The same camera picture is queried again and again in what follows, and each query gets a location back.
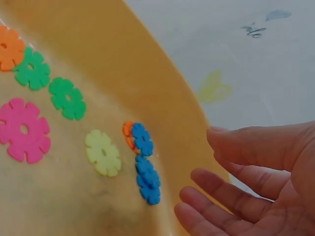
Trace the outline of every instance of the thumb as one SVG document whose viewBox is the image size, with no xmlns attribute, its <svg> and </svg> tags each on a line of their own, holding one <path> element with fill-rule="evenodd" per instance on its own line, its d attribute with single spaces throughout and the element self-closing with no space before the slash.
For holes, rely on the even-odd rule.
<svg viewBox="0 0 315 236">
<path fill-rule="evenodd" d="M 315 140 L 315 122 L 235 131 L 211 127 L 207 139 L 216 159 L 291 172 L 301 152 Z"/>
</svg>

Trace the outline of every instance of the white surface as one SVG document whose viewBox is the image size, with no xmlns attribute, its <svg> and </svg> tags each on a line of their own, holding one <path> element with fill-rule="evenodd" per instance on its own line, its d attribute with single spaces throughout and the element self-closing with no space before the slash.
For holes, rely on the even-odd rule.
<svg viewBox="0 0 315 236">
<path fill-rule="evenodd" d="M 315 119 L 314 0 L 126 0 L 196 91 L 222 70 L 225 101 L 202 104 L 215 126 L 282 125 Z M 268 12 L 289 18 L 265 22 Z M 247 36 L 252 22 L 267 29 Z"/>
</svg>

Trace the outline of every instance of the plastic flower toy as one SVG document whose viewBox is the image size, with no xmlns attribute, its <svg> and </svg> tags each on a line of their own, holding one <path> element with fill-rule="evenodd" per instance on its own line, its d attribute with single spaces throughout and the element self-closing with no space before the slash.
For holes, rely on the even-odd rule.
<svg viewBox="0 0 315 236">
<path fill-rule="evenodd" d="M 24 58 L 25 43 L 14 29 L 0 26 L 0 70 L 12 70 Z"/>
<path fill-rule="evenodd" d="M 85 138 L 87 158 L 103 176 L 113 177 L 121 168 L 119 151 L 111 139 L 99 130 L 92 130 Z"/>
<path fill-rule="evenodd" d="M 6 144 L 10 142 L 8 153 L 17 161 L 36 163 L 43 158 L 51 145 L 51 141 L 46 134 L 50 128 L 45 118 L 38 118 L 40 110 L 33 103 L 24 104 L 22 98 L 13 98 L 9 103 L 5 103 L 0 109 L 0 142 Z M 24 134 L 21 126 L 28 129 Z"/>
<path fill-rule="evenodd" d="M 153 142 L 151 141 L 150 133 L 146 130 L 143 124 L 135 123 L 131 130 L 134 137 L 134 144 L 143 156 L 152 156 Z"/>
<path fill-rule="evenodd" d="M 50 82 L 50 68 L 43 63 L 44 57 L 32 48 L 25 49 L 25 57 L 21 64 L 13 68 L 16 71 L 15 79 L 23 86 L 29 84 L 31 90 L 40 90 Z"/>
<path fill-rule="evenodd" d="M 52 103 L 57 110 L 63 110 L 65 118 L 76 120 L 83 118 L 86 111 L 83 95 L 78 88 L 74 88 L 70 80 L 57 77 L 49 85 L 48 90 L 52 94 Z"/>
</svg>

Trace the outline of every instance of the hand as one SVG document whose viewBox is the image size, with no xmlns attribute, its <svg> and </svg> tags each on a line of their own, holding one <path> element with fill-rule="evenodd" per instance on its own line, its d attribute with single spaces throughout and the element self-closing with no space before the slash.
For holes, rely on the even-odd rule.
<svg viewBox="0 0 315 236">
<path fill-rule="evenodd" d="M 266 199 L 196 169 L 191 179 L 233 214 L 184 187 L 175 213 L 191 236 L 315 235 L 314 121 L 236 131 L 213 127 L 207 137 L 215 159 Z"/>
</svg>

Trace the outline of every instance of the green flower toy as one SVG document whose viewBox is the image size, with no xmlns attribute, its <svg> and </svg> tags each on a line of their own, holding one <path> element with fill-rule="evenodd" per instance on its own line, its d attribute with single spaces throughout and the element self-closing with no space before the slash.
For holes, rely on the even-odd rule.
<svg viewBox="0 0 315 236">
<path fill-rule="evenodd" d="M 52 94 L 51 101 L 57 110 L 62 109 L 62 115 L 67 119 L 80 120 L 86 111 L 83 95 L 73 83 L 62 77 L 55 78 L 49 85 Z"/>
<path fill-rule="evenodd" d="M 43 62 L 44 57 L 39 52 L 33 53 L 32 48 L 27 47 L 22 63 L 12 69 L 17 72 L 17 82 L 23 86 L 29 84 L 31 90 L 40 90 L 47 86 L 50 82 L 50 68 Z"/>
</svg>

